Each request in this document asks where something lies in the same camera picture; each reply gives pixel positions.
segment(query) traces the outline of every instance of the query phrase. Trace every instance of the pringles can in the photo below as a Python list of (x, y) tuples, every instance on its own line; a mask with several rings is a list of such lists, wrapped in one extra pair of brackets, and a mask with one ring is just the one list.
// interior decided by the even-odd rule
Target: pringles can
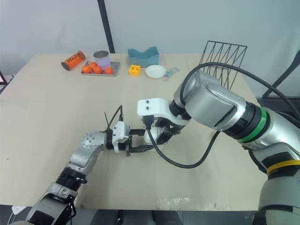
[(95, 61), (99, 67), (105, 69), (111, 67), (111, 61), (107, 51), (98, 51), (94, 53)]
[(70, 58), (67, 58), (61, 64), (66, 70), (69, 71), (75, 66), (77, 66), (79, 63), (81, 63), (83, 60), (85, 60), (85, 55), (83, 54), (83, 52), (78, 51), (76, 54), (72, 55)]

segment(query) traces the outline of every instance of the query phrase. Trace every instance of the white wall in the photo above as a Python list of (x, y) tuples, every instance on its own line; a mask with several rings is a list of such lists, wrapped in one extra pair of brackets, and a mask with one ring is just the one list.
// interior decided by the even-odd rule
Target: white wall
[[(107, 0), (117, 53), (157, 46), (200, 53), (207, 40), (247, 45), (242, 68), (273, 83), (300, 49), (299, 0)], [(256, 96), (265, 88), (247, 80)], [(280, 86), (300, 96), (300, 68)]]
[(108, 50), (96, 0), (0, 0), (0, 70), (16, 74), (37, 53)]

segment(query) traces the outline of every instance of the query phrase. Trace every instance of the purple can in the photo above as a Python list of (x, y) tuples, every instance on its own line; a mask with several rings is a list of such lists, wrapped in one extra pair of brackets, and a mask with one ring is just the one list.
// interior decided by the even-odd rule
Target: purple can
[(107, 51), (98, 51), (94, 53), (95, 61), (101, 69), (111, 67), (111, 61), (109, 59), (109, 53)]

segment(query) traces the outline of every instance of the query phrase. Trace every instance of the metal tray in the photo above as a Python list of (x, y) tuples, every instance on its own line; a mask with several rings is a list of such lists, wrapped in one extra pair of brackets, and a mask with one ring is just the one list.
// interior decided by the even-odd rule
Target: metal tray
[[(85, 65), (87, 66), (89, 64), (90, 61), (87, 61), (85, 63)], [(87, 76), (116, 76), (117, 73), (118, 73), (118, 70), (119, 70), (119, 65), (120, 63), (119, 62), (111, 62), (111, 67), (114, 71), (114, 74), (93, 74), (93, 73), (90, 73), (90, 74), (84, 74), (83, 72), (81, 72), (82, 75), (87, 75)]]

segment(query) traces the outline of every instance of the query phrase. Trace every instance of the wooden table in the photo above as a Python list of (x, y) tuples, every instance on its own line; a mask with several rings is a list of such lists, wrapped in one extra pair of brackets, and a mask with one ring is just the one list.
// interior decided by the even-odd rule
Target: wooden table
[[(86, 76), (78, 66), (66, 71), (60, 64), (70, 54), (35, 55), (0, 95), (0, 203), (32, 206), (56, 180), (85, 132), (104, 130), (104, 111), (112, 116), (123, 105), (124, 121), (142, 128), (137, 101), (173, 99), (173, 93), (200, 59), (199, 54), (163, 54), (160, 64), (180, 72), (153, 80), (128, 75), (126, 54), (111, 54), (120, 62), (116, 77)], [(241, 75), (232, 87), (257, 104)], [(163, 152), (191, 164), (204, 153), (214, 130), (194, 120), (171, 138)], [(81, 207), (139, 210), (256, 210), (267, 177), (248, 152), (220, 134), (206, 161), (181, 169), (155, 152), (113, 150), (101, 153)]]

